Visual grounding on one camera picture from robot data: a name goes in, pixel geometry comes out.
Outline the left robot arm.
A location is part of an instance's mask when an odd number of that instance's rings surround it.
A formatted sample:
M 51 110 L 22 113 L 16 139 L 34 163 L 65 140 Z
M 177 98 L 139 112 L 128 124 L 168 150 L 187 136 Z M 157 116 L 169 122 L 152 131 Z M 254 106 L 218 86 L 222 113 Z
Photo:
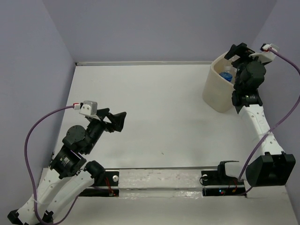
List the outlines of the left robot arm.
M 114 196 L 110 181 L 117 182 L 116 175 L 107 176 L 105 168 L 97 161 L 88 162 L 83 156 L 90 154 L 104 132 L 121 132 L 126 112 L 111 114 L 108 108 L 75 104 L 73 109 L 89 121 L 87 127 L 74 125 L 62 140 L 62 147 L 51 160 L 44 178 L 37 186 L 32 181 L 33 194 L 19 209 L 8 214 L 14 225 L 53 225 L 57 214 L 68 204 L 73 205 L 82 191 L 88 187 L 107 186 L 106 194 Z

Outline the blue label bottle row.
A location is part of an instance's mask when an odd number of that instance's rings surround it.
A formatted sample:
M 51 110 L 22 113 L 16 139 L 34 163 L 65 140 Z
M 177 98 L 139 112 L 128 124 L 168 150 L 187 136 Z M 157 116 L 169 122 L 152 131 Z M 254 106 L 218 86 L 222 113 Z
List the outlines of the blue label bottle row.
M 228 82 L 231 82 L 233 80 L 233 75 L 229 72 L 221 72 L 219 74 L 222 78 L 224 78 L 225 80 L 227 80 Z

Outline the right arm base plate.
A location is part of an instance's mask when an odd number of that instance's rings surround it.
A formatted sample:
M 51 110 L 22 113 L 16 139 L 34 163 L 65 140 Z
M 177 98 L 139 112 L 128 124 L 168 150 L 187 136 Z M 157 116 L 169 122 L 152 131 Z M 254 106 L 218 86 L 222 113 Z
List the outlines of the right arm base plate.
M 239 182 L 235 177 L 221 175 L 218 170 L 201 171 L 199 182 L 204 197 L 246 195 L 243 181 Z

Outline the clear unlabelled bottle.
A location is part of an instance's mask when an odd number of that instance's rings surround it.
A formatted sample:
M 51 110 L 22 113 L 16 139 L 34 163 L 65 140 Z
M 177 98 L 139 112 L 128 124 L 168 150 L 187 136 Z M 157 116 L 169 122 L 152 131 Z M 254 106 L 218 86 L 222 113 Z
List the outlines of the clear unlabelled bottle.
M 224 63 L 224 72 L 231 73 L 234 72 L 235 68 L 232 66 L 231 62 Z

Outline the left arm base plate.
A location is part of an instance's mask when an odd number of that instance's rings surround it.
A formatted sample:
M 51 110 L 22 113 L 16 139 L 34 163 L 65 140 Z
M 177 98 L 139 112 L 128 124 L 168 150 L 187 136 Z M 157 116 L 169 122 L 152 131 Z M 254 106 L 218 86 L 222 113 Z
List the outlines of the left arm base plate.
M 119 197 L 119 170 L 107 170 L 101 181 L 83 190 L 80 197 Z

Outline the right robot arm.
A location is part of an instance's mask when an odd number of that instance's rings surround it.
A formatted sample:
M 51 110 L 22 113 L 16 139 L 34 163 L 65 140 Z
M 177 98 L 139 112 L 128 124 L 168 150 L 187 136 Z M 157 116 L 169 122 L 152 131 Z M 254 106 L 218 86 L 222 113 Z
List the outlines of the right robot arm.
M 237 57 L 231 65 L 237 70 L 233 84 L 232 104 L 246 124 L 250 140 L 255 144 L 245 163 L 222 161 L 216 171 L 219 183 L 231 179 L 247 181 L 251 187 L 284 186 L 296 164 L 293 154 L 287 154 L 278 144 L 273 131 L 296 109 L 292 109 L 277 124 L 270 127 L 264 114 L 263 101 L 258 88 L 264 82 L 265 65 L 275 57 L 282 57 L 274 44 L 263 44 L 260 53 L 249 49 L 245 43 L 232 45 L 224 56 L 226 60 Z

